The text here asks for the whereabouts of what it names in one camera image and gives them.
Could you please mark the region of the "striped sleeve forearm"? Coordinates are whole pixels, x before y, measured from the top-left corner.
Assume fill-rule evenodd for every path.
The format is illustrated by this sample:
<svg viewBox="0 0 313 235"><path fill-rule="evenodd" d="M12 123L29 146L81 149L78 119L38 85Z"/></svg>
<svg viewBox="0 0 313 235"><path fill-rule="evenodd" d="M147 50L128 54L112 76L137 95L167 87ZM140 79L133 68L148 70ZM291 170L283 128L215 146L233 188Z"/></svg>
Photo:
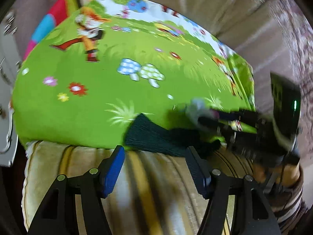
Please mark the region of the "striped sleeve forearm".
<svg viewBox="0 0 313 235"><path fill-rule="evenodd" d="M308 211L303 201L303 169L299 165L299 176L289 187L282 186L274 196L268 196L268 202L275 215L281 234L288 234L293 230L304 214Z"/></svg>

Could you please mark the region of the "person's right hand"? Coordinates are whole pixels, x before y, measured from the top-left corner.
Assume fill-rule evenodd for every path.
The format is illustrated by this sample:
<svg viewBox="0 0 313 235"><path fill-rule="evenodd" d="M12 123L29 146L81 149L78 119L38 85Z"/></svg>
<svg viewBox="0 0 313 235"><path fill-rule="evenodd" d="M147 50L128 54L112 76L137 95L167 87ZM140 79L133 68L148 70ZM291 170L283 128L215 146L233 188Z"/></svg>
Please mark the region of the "person's right hand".
<svg viewBox="0 0 313 235"><path fill-rule="evenodd" d="M294 185L300 177L300 164L298 165L281 165L275 168L267 168L258 163L253 163L253 177L258 183L264 183L267 173L277 174L275 182L284 187Z"/></svg>

